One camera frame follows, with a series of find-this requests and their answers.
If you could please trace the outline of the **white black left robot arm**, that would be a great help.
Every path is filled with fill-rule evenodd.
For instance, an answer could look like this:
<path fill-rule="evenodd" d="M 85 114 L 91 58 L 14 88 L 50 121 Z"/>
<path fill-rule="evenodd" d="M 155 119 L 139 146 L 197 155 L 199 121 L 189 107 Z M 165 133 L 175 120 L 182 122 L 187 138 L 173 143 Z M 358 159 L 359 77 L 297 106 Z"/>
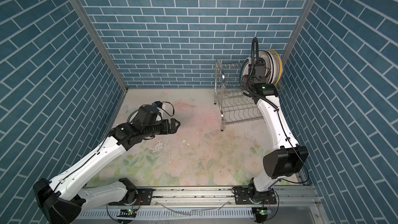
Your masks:
<path fill-rule="evenodd" d="M 63 173 L 33 185 L 38 207 L 51 224 L 70 224 L 81 212 L 109 203 L 135 204 L 137 187 L 127 178 L 106 186 L 87 188 L 87 182 L 134 145 L 156 135 L 175 134 L 180 122 L 174 118 L 153 125 L 123 123 L 111 129 L 100 145 Z"/>

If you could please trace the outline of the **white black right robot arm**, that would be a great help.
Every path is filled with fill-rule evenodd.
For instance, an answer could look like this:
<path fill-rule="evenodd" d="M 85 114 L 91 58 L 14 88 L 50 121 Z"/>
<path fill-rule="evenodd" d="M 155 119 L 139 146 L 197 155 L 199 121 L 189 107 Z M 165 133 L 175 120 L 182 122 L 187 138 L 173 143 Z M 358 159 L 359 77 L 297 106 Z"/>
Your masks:
<path fill-rule="evenodd" d="M 279 180 L 300 172 L 309 152 L 293 136 L 280 106 L 279 94 L 274 84 L 259 82 L 266 72 L 258 64 L 248 62 L 241 70 L 240 88 L 243 94 L 252 98 L 263 116 L 270 134 L 271 152 L 263 157 L 263 169 L 252 178 L 247 188 L 234 187 L 236 204 L 275 204 L 273 186 Z"/>

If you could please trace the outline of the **white plate green red rim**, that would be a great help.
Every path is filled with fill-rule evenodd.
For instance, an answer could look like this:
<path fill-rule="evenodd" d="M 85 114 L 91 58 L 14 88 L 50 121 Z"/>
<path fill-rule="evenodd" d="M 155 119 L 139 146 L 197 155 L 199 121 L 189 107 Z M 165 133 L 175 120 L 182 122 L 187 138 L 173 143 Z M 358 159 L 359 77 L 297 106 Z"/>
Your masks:
<path fill-rule="evenodd" d="M 239 83 L 240 84 L 242 83 L 244 78 L 248 79 L 250 77 L 252 62 L 254 62 L 254 61 L 255 61 L 254 58 L 248 57 L 242 63 L 240 73 L 239 73 Z"/>

